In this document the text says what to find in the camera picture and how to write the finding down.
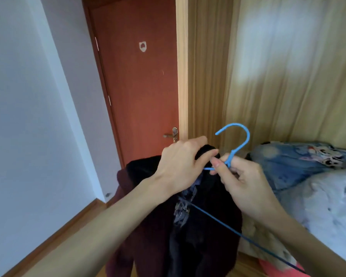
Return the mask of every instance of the right hand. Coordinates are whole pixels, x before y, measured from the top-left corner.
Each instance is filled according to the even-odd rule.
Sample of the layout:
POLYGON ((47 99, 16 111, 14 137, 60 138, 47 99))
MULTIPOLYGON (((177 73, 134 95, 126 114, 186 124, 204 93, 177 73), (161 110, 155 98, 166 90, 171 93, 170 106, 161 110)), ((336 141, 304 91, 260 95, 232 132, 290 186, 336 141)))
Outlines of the right hand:
POLYGON ((228 156, 229 154, 225 154, 220 159, 212 157, 210 162, 215 170, 210 173, 219 174, 226 190, 240 210, 265 226, 270 226, 284 215, 287 216, 275 197, 261 166, 234 156, 231 167, 228 169, 223 163, 228 156))

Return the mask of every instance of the fingernail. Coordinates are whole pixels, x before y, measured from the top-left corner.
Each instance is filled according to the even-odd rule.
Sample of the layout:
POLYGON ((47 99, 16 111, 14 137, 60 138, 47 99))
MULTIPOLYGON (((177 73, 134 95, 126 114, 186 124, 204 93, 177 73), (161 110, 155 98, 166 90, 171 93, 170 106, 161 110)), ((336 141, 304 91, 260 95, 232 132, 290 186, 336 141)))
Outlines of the fingernail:
POLYGON ((220 163, 221 163, 221 161, 218 158, 216 158, 216 157, 212 157, 210 159, 210 162, 211 162, 211 164, 213 165, 214 168, 217 168, 220 165, 220 163))

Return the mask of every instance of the baseboard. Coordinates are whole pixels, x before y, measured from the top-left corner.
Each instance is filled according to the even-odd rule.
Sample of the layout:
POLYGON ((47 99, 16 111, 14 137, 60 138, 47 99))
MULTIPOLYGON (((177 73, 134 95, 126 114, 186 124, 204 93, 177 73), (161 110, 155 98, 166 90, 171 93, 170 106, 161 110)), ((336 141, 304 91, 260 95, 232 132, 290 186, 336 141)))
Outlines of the baseboard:
POLYGON ((37 256, 39 256, 42 252, 48 249, 48 247, 50 247, 61 235, 63 235, 69 228, 71 228, 75 223, 77 223, 87 212, 101 205, 105 206, 106 204, 99 199, 93 200, 82 211, 76 214, 69 222, 67 222, 57 232, 55 232, 52 236, 46 239, 45 242, 43 242, 40 246, 38 246, 31 253, 29 253, 23 260, 21 260, 17 265, 15 265, 12 269, 6 272, 2 277, 19 276, 18 274, 21 271, 25 270, 26 268, 28 270, 30 267, 34 265, 32 263, 37 258, 37 256))

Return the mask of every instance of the white wall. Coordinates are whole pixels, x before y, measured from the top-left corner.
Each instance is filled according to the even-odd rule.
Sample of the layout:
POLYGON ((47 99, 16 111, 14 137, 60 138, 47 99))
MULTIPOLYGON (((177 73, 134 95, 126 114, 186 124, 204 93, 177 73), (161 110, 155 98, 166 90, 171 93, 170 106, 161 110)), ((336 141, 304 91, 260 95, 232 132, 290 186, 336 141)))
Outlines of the white wall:
POLYGON ((82 0, 41 0, 106 201, 120 162, 102 93, 82 0))
POLYGON ((96 198, 98 175, 41 8, 0 0, 0 276, 96 198))

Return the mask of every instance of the door hinge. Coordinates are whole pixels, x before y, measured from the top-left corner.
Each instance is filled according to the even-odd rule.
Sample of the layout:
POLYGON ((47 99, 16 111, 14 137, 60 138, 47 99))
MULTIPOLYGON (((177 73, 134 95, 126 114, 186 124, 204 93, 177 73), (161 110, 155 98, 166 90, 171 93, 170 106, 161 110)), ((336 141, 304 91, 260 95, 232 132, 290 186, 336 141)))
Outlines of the door hinge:
POLYGON ((95 37, 95 41, 96 41, 97 51, 100 51, 100 50, 99 50, 99 44, 97 43, 96 37, 95 37))

